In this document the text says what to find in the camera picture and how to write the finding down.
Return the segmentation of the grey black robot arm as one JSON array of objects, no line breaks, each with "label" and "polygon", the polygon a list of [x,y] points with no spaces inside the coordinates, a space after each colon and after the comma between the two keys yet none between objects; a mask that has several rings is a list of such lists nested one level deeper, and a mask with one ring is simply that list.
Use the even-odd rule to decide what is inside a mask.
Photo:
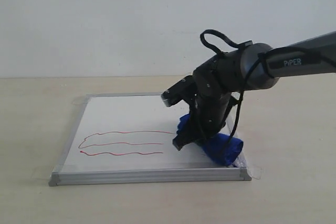
[{"label": "grey black robot arm", "polygon": [[209,141],[225,126],[231,109],[242,104],[235,92],[269,89],[282,77],[335,72],[333,32],[280,48],[252,41],[237,44],[213,29],[200,39],[214,56],[162,94],[167,106],[185,101],[190,108],[186,125],[173,139],[178,150]]}]

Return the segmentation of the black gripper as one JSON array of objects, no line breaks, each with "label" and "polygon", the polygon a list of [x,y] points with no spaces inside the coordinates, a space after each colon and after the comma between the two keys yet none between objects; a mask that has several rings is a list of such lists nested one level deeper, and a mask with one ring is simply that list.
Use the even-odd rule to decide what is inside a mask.
[{"label": "black gripper", "polygon": [[218,98],[197,94],[191,109],[190,118],[183,130],[172,140],[173,146],[180,151],[184,146],[197,141],[207,141],[225,126],[230,106],[234,104],[231,93],[221,94]]}]

